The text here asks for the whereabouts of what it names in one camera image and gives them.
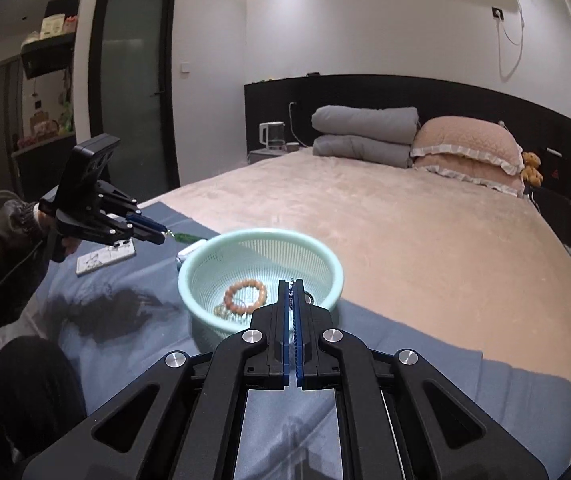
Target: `person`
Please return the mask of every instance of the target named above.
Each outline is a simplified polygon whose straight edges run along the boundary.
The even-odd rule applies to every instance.
[[[0,210],[0,327],[18,319],[48,269],[54,220],[20,200]],[[80,241],[64,238],[66,256]],[[80,381],[58,345],[21,336],[0,350],[0,480],[20,478],[31,456],[86,418]],[[12,446],[26,459],[12,462]]]

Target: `basket rim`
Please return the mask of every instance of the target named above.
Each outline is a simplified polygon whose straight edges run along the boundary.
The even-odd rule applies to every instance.
[[[290,242],[299,242],[302,245],[311,246],[323,258],[326,264],[331,269],[333,275],[333,282],[328,295],[319,306],[326,310],[332,311],[341,297],[344,285],[343,267],[337,256],[323,243],[316,238],[293,231],[289,229],[275,229],[275,228],[255,228],[255,229],[241,229],[230,233],[220,234],[208,240],[203,246],[199,247],[194,253],[181,266],[178,273],[178,293],[183,300],[187,309],[198,319],[206,323],[209,327],[233,334],[247,330],[247,327],[235,321],[229,321],[214,316],[214,314],[206,311],[195,300],[188,283],[192,278],[196,268],[206,259],[211,251],[216,250],[220,246],[227,245],[230,242],[243,242],[246,240],[253,240],[258,236],[267,237],[272,240],[287,240]]]

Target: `pink pillow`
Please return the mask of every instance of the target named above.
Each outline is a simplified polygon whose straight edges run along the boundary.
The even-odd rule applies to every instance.
[[[450,153],[499,166],[508,175],[523,170],[521,147],[502,126],[469,117],[430,119],[417,133],[410,156]]]
[[[520,174],[508,175],[497,166],[471,158],[450,153],[425,155],[414,161],[414,167],[418,170],[431,171],[464,182],[490,187],[512,196],[523,196],[523,180]]]

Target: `person's arm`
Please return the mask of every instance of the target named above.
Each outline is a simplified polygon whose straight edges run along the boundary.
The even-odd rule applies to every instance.
[[[47,272],[47,222],[34,204],[10,200],[0,210],[0,327],[18,319]]]

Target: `hand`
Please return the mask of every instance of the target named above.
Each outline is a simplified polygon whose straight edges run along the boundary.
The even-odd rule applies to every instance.
[[[46,215],[43,211],[36,210],[36,221],[46,234],[54,227],[54,218]],[[81,245],[81,240],[78,238],[63,238],[60,244],[65,248],[65,257],[67,258],[76,252],[78,246]]]

